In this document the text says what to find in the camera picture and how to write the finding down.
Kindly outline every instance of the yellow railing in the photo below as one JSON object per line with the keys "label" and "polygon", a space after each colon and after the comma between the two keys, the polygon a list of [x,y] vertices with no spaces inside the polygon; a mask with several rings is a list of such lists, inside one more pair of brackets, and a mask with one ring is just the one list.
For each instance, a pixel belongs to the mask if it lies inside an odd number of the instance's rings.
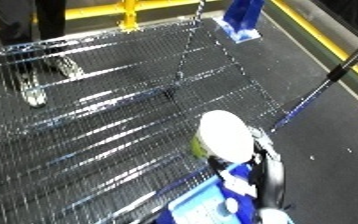
{"label": "yellow railing", "polygon": [[[340,48],[336,43],[334,43],[331,39],[329,39],[324,33],[318,30],[315,26],[313,26],[307,19],[305,19],[302,15],[297,13],[294,9],[292,9],[289,5],[285,3],[283,0],[272,0],[273,4],[275,4],[280,10],[282,10],[285,14],[287,14],[291,19],[293,19],[296,23],[298,23],[303,29],[305,29],[310,35],[316,38],[323,46],[329,49],[333,54],[335,54],[340,60],[344,61],[349,57],[349,54],[345,52],[342,48]],[[358,65],[353,66],[353,71],[358,74]]]}
{"label": "yellow railing", "polygon": [[66,19],[82,19],[95,16],[124,14],[120,23],[123,30],[134,30],[138,27],[137,12],[150,9],[159,9],[172,6],[181,6],[198,3],[199,0],[122,0],[111,5],[92,6],[66,10]]}

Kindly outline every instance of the floor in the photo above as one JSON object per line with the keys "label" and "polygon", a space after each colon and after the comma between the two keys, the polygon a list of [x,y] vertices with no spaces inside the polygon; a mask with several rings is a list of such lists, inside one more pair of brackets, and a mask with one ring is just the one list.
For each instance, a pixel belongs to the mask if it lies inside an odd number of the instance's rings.
{"label": "floor", "polygon": [[[113,20],[108,17],[100,19],[100,27],[93,27],[91,22],[87,29],[107,28],[106,21]],[[258,25],[263,37],[238,45],[213,21],[206,21],[206,28],[283,110],[288,110],[325,77],[319,63],[267,16],[261,17]],[[212,55],[207,58],[213,61]],[[156,105],[162,102],[165,100],[156,101]],[[247,118],[248,111],[252,111],[248,106],[229,105],[227,109]],[[340,85],[331,87],[272,138],[286,163],[286,203],[296,206],[289,211],[295,223],[358,223],[358,101],[353,96]],[[87,217],[97,219],[98,216],[89,214]]]}

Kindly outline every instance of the metal grating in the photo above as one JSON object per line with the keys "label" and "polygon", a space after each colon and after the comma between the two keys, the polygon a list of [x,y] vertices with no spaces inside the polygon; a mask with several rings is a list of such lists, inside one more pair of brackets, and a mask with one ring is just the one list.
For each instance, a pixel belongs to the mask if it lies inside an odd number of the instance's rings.
{"label": "metal grating", "polygon": [[[195,38],[173,98],[189,30]],[[45,67],[44,46],[86,72],[63,79]],[[0,49],[0,223],[141,222],[211,176],[189,154],[199,117],[224,109],[268,128],[282,115],[263,88],[206,27],[163,24],[20,46],[33,52],[44,108],[12,85],[17,49]]]}

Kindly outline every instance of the black pants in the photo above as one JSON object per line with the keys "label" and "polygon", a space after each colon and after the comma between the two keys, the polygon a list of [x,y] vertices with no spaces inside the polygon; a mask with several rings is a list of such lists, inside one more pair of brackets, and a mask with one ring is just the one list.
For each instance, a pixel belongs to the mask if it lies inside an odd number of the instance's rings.
{"label": "black pants", "polygon": [[[32,14],[35,2],[41,39],[64,35],[66,0],[0,0],[0,40],[2,45],[32,42]],[[31,54],[16,55],[28,58]],[[30,63],[18,65],[31,69]]]}

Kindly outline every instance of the metal rod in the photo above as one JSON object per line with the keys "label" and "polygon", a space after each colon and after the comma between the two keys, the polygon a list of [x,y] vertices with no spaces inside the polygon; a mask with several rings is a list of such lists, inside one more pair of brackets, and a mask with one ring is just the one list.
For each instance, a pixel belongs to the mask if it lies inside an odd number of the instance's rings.
{"label": "metal rod", "polygon": [[358,49],[348,57],[344,62],[337,65],[330,73],[327,74],[327,78],[308,95],[302,98],[302,100],[292,108],[286,116],[280,119],[270,130],[271,133],[277,131],[277,129],[288,124],[296,115],[298,115],[303,109],[305,109],[310,103],[317,99],[325,90],[327,90],[332,84],[340,80],[348,71],[358,63]]}

